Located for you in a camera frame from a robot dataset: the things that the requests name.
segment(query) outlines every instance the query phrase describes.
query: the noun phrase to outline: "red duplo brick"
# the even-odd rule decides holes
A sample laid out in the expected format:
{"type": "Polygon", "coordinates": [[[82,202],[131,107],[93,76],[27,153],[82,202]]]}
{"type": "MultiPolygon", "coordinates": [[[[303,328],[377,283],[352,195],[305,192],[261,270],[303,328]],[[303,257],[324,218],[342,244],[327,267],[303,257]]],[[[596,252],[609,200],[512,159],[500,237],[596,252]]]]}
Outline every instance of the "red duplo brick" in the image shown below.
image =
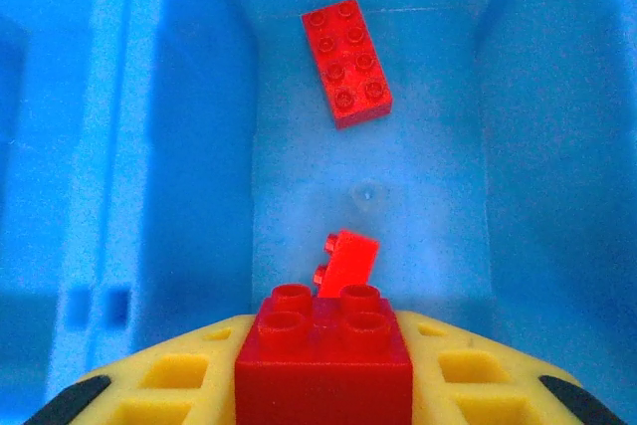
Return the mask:
{"type": "Polygon", "coordinates": [[[320,298],[337,298],[350,284],[366,284],[378,253],[378,242],[342,230],[330,234],[325,242],[329,261],[319,266],[314,276],[320,298]]]}
{"type": "Polygon", "coordinates": [[[391,91],[356,0],[303,15],[336,128],[391,112],[391,91]]]}
{"type": "Polygon", "coordinates": [[[352,285],[338,299],[283,285],[235,362],[237,425],[407,425],[412,364],[389,301],[352,285]]]}

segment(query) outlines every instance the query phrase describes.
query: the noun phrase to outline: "blue plastic bin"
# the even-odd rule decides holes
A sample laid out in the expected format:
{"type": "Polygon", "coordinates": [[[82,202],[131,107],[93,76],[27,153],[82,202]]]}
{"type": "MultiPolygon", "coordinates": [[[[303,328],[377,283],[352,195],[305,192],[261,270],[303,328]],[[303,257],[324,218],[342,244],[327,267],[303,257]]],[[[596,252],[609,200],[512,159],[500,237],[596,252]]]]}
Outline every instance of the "blue plastic bin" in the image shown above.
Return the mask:
{"type": "Polygon", "coordinates": [[[358,0],[394,107],[343,131],[300,20],[337,1],[0,0],[0,424],[340,228],[637,423],[637,0],[358,0]]]}

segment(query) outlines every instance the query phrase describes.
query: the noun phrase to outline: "black edge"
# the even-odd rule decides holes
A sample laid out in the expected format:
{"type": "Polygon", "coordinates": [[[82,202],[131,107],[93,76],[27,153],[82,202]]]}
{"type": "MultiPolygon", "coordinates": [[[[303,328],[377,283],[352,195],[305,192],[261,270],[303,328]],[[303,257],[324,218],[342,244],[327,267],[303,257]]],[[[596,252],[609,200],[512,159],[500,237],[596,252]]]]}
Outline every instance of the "black edge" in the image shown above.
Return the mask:
{"type": "Polygon", "coordinates": [[[97,375],[65,388],[24,425],[69,425],[110,385],[110,377],[97,375]]]}
{"type": "Polygon", "coordinates": [[[591,393],[561,378],[543,375],[539,381],[584,425],[628,425],[591,393]]]}

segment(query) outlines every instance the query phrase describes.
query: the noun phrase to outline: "toy block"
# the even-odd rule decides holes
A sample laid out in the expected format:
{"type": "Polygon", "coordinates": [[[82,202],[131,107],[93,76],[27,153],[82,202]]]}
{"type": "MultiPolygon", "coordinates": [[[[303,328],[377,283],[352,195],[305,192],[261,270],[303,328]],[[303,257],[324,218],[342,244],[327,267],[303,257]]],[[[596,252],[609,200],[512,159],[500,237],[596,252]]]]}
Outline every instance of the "toy block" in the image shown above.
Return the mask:
{"type": "Polygon", "coordinates": [[[327,265],[318,266],[314,283],[320,298],[337,298],[340,290],[350,284],[366,284],[374,265],[379,244],[356,233],[342,230],[330,234],[325,251],[330,255],[327,265]]]}
{"type": "Polygon", "coordinates": [[[391,112],[391,91],[356,0],[302,16],[336,128],[391,112]]]}
{"type": "Polygon", "coordinates": [[[237,425],[410,424],[412,365],[389,301],[366,285],[265,299],[235,362],[237,425]]]}

